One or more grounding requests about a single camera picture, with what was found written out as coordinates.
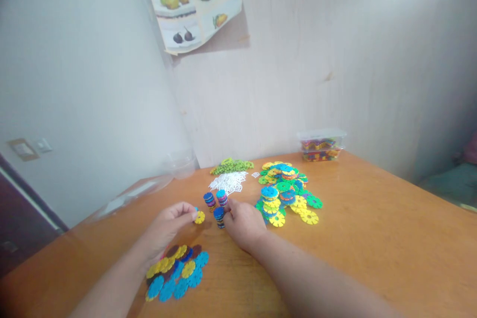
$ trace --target fruit poster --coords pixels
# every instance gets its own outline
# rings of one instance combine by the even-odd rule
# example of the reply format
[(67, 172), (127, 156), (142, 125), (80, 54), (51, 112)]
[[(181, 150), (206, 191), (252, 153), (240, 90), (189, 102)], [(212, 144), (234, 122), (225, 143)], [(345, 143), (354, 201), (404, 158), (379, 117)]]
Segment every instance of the fruit poster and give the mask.
[(242, 0), (152, 0), (166, 52), (190, 52), (242, 10)]

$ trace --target door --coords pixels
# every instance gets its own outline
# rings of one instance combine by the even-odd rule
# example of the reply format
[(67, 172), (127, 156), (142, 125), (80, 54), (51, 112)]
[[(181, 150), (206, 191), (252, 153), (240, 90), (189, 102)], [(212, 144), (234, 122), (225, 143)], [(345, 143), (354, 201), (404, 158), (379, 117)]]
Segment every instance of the door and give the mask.
[(59, 235), (0, 173), (0, 277)]

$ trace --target box of colorful toy pieces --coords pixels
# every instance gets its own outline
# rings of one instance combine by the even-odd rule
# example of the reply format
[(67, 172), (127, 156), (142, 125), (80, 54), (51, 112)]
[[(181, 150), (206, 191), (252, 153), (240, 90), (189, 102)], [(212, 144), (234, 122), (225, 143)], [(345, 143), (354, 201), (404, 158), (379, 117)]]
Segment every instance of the box of colorful toy pieces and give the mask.
[(346, 132), (341, 129), (320, 129), (298, 133), (304, 161), (327, 161), (338, 159), (344, 149)]
[(290, 163), (281, 161), (268, 162), (262, 167), (262, 176), (258, 179), (260, 184), (267, 185), (262, 188), (260, 199), (255, 207), (260, 211), (266, 224), (275, 227), (285, 224), (287, 215), (285, 208), (289, 207), (295, 214), (309, 225), (318, 223), (318, 215), (309, 210), (309, 207), (321, 209), (323, 203), (320, 199), (305, 190), (308, 178), (298, 172)]
[(209, 254), (201, 245), (171, 247), (165, 256), (146, 274), (148, 291), (146, 301), (159, 297), (165, 302), (172, 296), (182, 298), (189, 288), (197, 287), (202, 280), (202, 268), (209, 262)]

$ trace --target right hand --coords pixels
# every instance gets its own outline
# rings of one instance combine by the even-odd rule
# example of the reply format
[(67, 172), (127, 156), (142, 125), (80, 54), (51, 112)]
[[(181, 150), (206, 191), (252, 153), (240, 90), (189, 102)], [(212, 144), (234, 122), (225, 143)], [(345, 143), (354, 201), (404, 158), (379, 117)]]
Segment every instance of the right hand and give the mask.
[(250, 252), (267, 227), (260, 212), (247, 203), (229, 199), (225, 207), (224, 224), (227, 232), (243, 250)]

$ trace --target orange table surface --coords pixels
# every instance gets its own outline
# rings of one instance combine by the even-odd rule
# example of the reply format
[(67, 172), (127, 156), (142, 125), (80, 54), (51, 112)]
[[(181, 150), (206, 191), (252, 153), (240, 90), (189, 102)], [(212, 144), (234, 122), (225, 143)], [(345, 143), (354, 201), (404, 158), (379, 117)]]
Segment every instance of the orange table surface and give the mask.
[[(287, 209), (282, 228), (268, 229), (368, 286), (407, 317), (477, 316), (477, 216), (343, 152), (338, 161), (303, 162), (299, 153), (254, 160), (290, 162), (323, 202), (319, 223)], [(202, 199), (210, 169), (173, 180), (99, 222), (80, 223), (0, 281), (10, 317), (65, 317), (135, 242), (157, 213), (188, 201), (206, 213), (177, 243), (201, 244), (210, 255), (202, 283), (180, 300), (144, 300), (130, 317), (287, 317), (264, 269), (220, 230)], [(261, 185), (251, 175), (230, 197), (254, 204)]]

